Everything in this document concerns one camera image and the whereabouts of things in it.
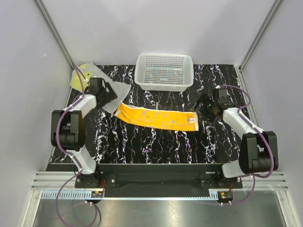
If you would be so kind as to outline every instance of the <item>white wall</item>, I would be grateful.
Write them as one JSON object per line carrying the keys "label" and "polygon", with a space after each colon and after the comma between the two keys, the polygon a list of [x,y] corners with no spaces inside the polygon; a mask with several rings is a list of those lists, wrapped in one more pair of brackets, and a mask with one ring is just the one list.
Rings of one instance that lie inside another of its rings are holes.
{"label": "white wall", "polygon": [[278,137],[279,170],[286,175],[303,224],[303,1],[282,3],[244,69],[265,130]]}
{"label": "white wall", "polygon": [[1,0],[0,21],[0,220],[19,227],[71,70],[33,0]]}
{"label": "white wall", "polygon": [[140,53],[240,64],[274,0],[43,0],[76,64],[135,64]]}

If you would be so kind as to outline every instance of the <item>robotic arm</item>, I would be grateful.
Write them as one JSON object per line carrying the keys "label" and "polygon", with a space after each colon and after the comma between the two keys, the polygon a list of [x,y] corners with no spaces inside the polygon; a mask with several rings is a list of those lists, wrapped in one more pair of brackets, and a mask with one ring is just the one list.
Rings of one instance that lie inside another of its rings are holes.
{"label": "robotic arm", "polygon": [[[91,158],[85,147],[86,130],[83,118],[95,107],[103,107],[116,98],[116,93],[103,78],[90,78],[84,97],[79,98],[82,101],[75,107],[72,106],[72,109],[65,115],[60,125],[60,145],[66,150],[78,169],[82,169],[76,181],[78,182],[78,187],[98,186],[102,180],[96,161]],[[66,109],[55,110],[52,113],[51,143],[55,147],[58,147],[56,128],[61,115]]]}
{"label": "robotic arm", "polygon": [[216,117],[219,117],[230,125],[242,139],[239,159],[222,166],[225,178],[270,171],[269,151],[256,130],[262,133],[269,144],[274,157],[274,170],[277,170],[276,135],[272,131],[264,131],[256,126],[241,111],[238,113],[238,108],[230,102],[226,88],[215,88],[213,90],[213,100],[206,94],[202,94],[193,109],[197,111],[200,120],[213,122]]}

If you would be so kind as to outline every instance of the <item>reflective gray surface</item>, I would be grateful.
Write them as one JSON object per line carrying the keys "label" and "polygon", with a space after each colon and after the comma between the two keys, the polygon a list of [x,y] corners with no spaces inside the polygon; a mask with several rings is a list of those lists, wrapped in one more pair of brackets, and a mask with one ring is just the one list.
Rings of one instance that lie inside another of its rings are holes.
{"label": "reflective gray surface", "polygon": [[[245,196],[235,192],[235,201]],[[63,214],[79,201],[60,200]],[[232,206],[207,205],[212,201],[109,201],[98,203],[102,214],[93,226],[100,227],[286,227],[274,192],[254,192],[245,203]],[[75,227],[83,227],[94,218],[89,205],[80,205],[63,216]],[[35,227],[60,227],[54,200],[41,200]]]}

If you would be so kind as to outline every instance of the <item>laundry basket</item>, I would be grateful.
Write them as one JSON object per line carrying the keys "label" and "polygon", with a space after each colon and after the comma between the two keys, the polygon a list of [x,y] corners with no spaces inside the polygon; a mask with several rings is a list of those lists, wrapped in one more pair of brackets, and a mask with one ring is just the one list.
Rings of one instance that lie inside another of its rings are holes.
{"label": "laundry basket", "polygon": [[140,54],[134,81],[143,90],[183,92],[194,83],[194,65],[182,54]]}

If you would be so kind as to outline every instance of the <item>marble pattern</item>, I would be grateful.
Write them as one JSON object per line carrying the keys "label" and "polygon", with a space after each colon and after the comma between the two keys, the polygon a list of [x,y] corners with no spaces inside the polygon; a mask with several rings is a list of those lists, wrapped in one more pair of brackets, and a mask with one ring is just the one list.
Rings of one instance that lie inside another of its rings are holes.
{"label": "marble pattern", "polygon": [[[217,85],[239,85],[233,65],[194,65],[194,84],[185,92],[144,91],[134,82],[134,65],[100,66],[112,80],[131,84],[125,104],[160,110],[188,111],[202,92]],[[243,105],[238,90],[228,89],[230,99]],[[69,104],[79,92],[72,90]],[[84,118],[86,147],[98,163],[227,163],[238,158],[240,139],[229,125],[216,119],[202,122],[199,131],[168,131],[127,124],[102,108]],[[71,163],[55,150],[51,163]]]}

